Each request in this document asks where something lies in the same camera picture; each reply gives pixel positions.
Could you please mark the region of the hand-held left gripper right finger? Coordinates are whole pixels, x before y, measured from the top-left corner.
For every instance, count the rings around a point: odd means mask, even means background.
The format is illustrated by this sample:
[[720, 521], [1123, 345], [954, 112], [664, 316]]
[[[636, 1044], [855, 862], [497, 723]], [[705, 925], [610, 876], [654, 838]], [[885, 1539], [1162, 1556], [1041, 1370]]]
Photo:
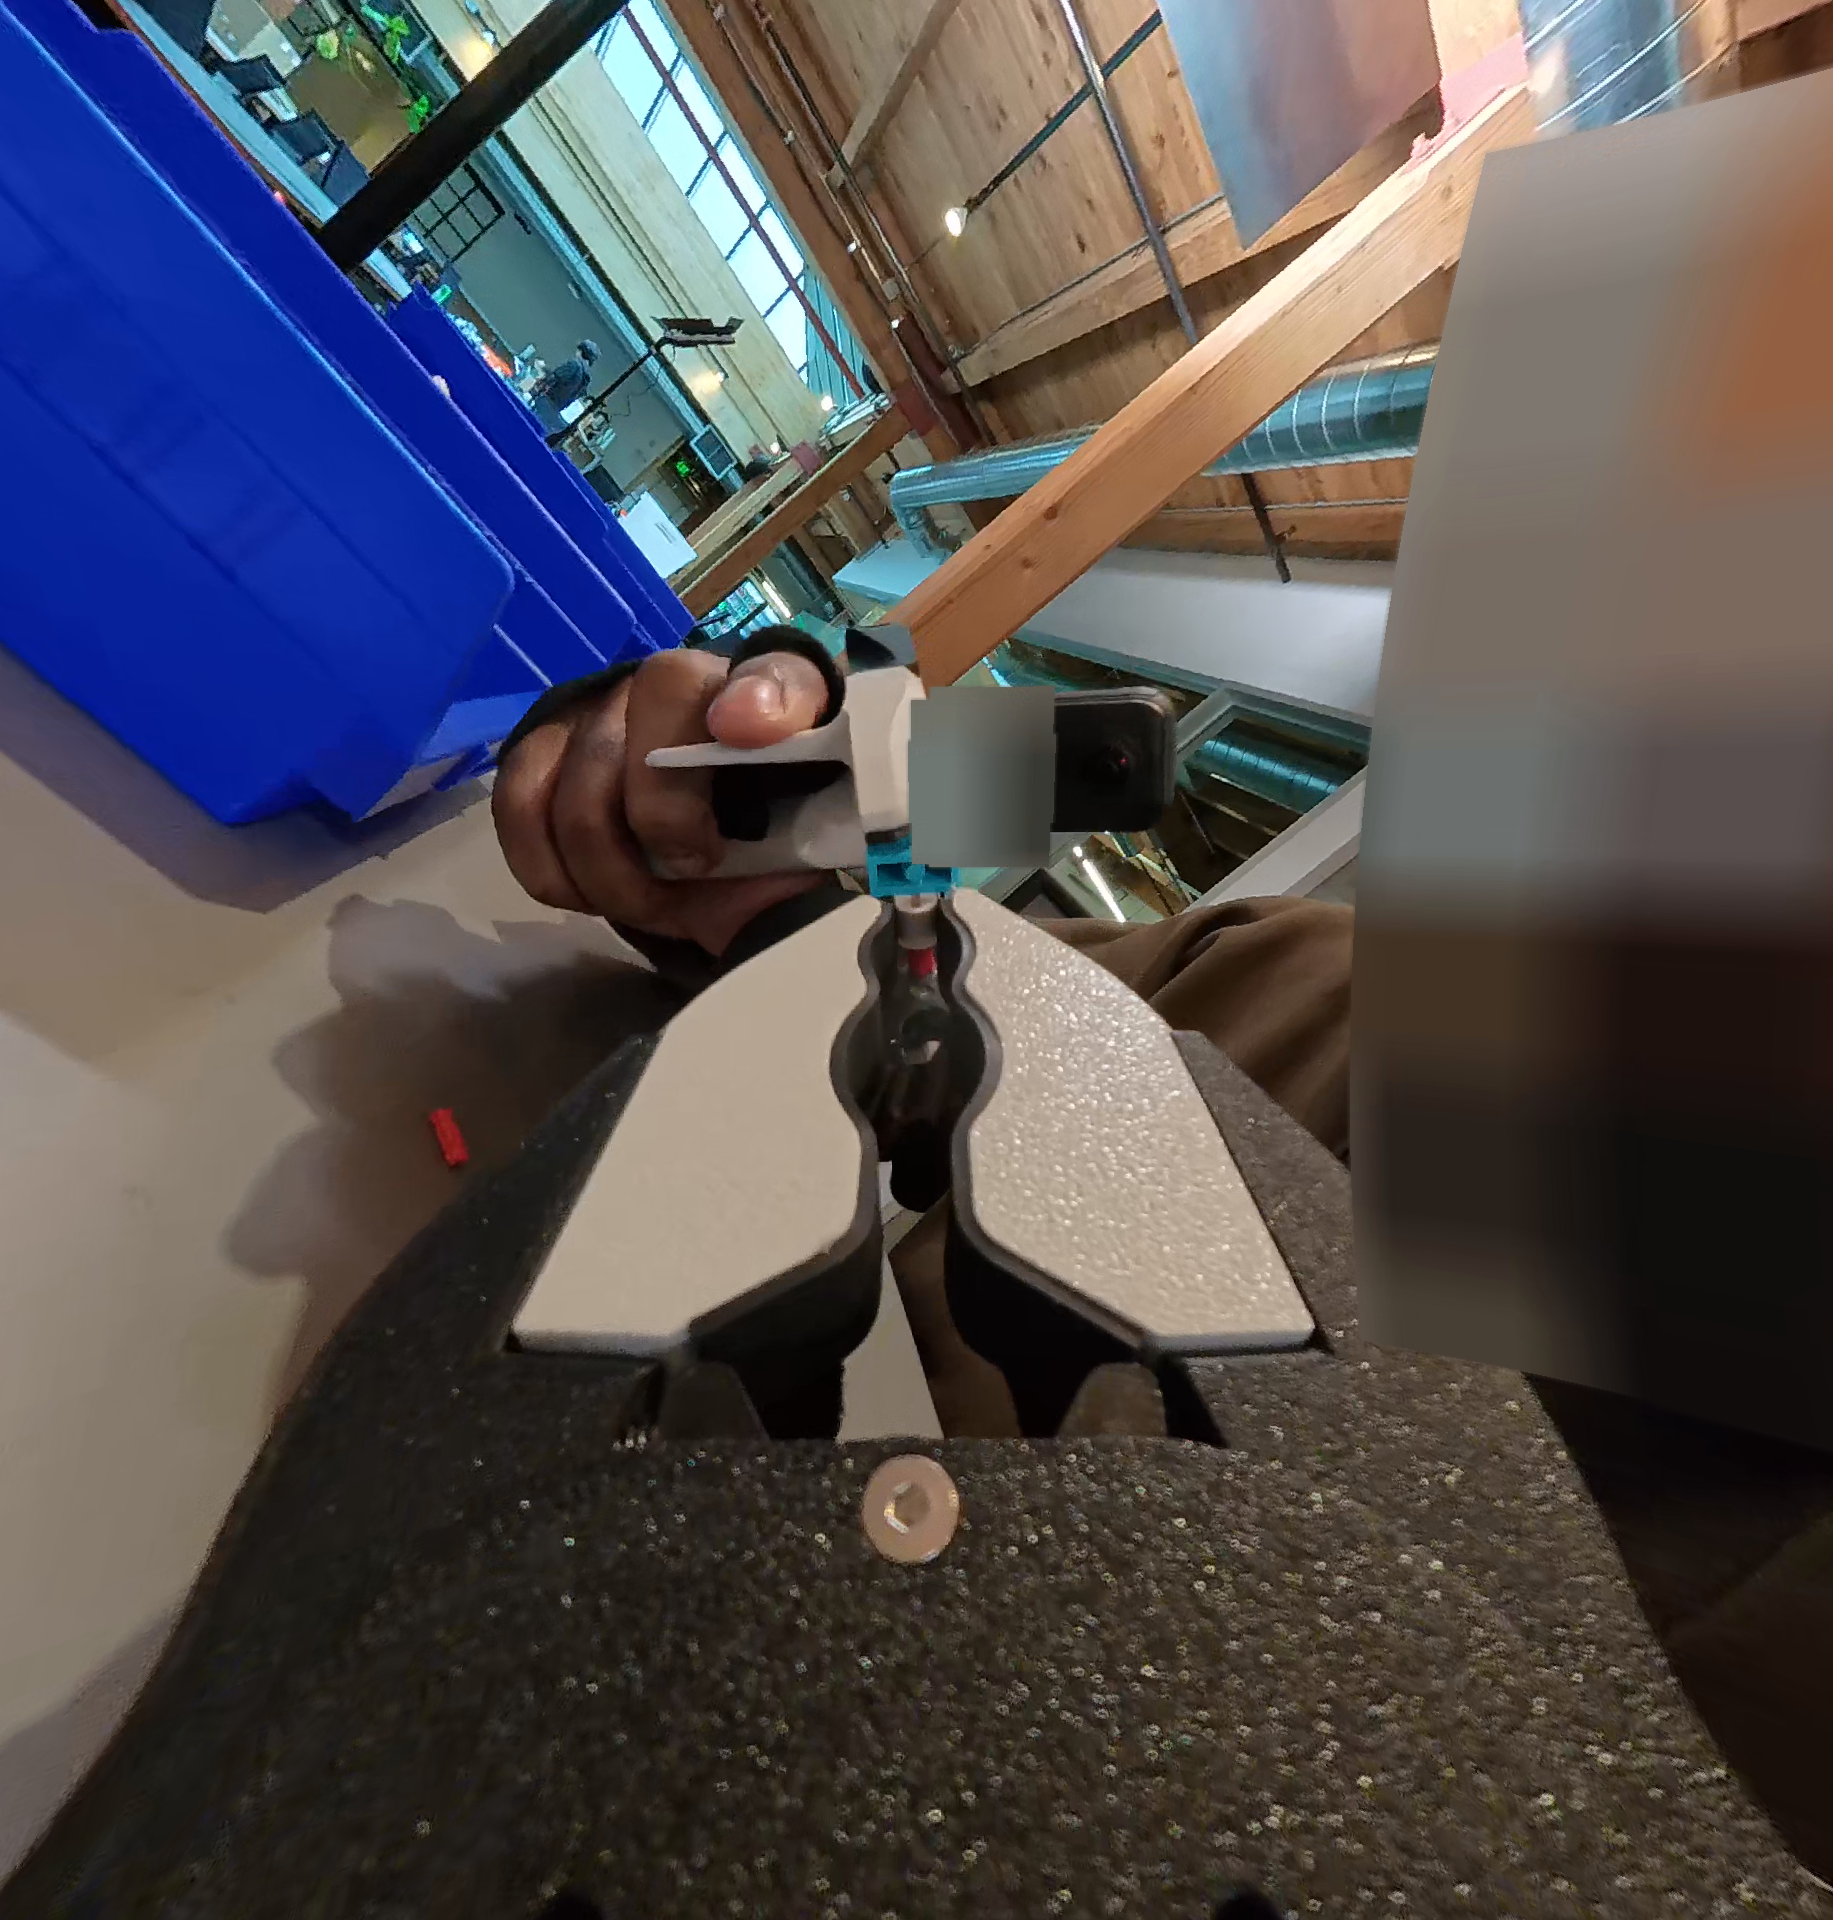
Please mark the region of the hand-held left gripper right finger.
[[953, 1139], [954, 1326], [985, 1356], [1251, 1356], [1316, 1325], [1174, 1028], [1088, 955], [950, 900], [979, 1044]]

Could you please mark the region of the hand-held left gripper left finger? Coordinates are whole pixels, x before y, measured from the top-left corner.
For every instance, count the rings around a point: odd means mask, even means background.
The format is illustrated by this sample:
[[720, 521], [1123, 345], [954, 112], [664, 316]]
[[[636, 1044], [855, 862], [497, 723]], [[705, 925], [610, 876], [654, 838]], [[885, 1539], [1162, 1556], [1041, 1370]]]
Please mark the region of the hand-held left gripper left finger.
[[880, 907], [841, 903], [664, 1024], [518, 1303], [525, 1351], [843, 1356], [876, 1309], [877, 1154], [847, 1044]]

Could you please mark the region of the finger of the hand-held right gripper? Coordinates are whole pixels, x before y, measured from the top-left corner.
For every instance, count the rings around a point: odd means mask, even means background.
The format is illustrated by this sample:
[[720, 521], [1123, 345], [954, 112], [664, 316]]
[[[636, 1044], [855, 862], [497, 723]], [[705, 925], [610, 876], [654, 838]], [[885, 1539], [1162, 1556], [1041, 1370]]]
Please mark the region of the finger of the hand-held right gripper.
[[880, 665], [850, 678], [850, 770], [855, 818], [862, 831], [855, 869], [874, 847], [910, 838], [908, 745], [919, 679], [903, 665]]

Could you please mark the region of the teal brick with red pin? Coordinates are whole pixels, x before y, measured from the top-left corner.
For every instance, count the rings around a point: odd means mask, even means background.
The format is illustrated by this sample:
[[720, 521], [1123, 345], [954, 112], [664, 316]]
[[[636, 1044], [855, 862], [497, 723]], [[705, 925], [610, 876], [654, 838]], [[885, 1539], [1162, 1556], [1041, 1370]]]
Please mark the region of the teal brick with red pin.
[[912, 832], [874, 832], [864, 840], [869, 893], [890, 905], [899, 973], [919, 983], [937, 977], [938, 903], [954, 892], [957, 869], [915, 857]]

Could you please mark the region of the person's right hand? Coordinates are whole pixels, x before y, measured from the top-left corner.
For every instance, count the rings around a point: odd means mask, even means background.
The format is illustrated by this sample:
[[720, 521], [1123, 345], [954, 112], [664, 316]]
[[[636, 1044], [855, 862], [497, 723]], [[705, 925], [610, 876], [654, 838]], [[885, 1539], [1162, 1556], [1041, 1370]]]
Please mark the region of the person's right hand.
[[812, 732], [841, 705], [843, 669], [790, 628], [717, 656], [690, 647], [555, 686], [504, 742], [491, 814], [518, 886], [595, 919], [660, 973], [693, 983], [771, 907], [830, 876], [720, 877], [710, 776], [654, 767], [664, 750], [752, 751]]

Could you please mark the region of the blue plastic bin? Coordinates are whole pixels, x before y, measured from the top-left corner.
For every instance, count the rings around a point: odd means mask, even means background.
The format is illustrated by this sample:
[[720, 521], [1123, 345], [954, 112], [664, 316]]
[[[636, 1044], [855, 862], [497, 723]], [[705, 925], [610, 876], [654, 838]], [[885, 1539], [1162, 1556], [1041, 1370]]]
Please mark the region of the blue plastic bin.
[[549, 679], [564, 684], [678, 651], [690, 632], [689, 611], [594, 488], [543, 442], [482, 352], [421, 291], [390, 311], [390, 330], [486, 442], [488, 477], [511, 497], [489, 511], [491, 531], [585, 651], [574, 656], [567, 642], [546, 642], [534, 661]]
[[511, 564], [0, 6], [0, 645], [224, 823], [452, 779]]

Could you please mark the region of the person's brown jacket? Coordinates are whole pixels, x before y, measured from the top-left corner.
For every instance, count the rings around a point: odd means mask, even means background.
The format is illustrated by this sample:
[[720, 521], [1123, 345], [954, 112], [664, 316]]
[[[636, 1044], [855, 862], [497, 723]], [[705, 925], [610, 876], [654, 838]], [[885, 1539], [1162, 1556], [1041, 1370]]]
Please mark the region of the person's brown jacket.
[[1833, 1454], [1533, 1388], [1708, 1735], [1833, 1886]]

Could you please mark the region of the silver spiral duct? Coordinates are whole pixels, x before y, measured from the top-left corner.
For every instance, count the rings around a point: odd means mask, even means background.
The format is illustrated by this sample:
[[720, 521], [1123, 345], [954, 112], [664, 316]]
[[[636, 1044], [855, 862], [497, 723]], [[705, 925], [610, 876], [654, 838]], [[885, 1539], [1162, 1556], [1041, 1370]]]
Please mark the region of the silver spiral duct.
[[[1322, 370], [1217, 461], [1205, 462], [1200, 477], [1413, 458], [1438, 352], [1438, 344], [1419, 344]], [[891, 512], [895, 521], [915, 521], [932, 507], [1013, 498], [1070, 461], [1094, 434], [1084, 426], [989, 446], [950, 462], [904, 467], [890, 484]]]

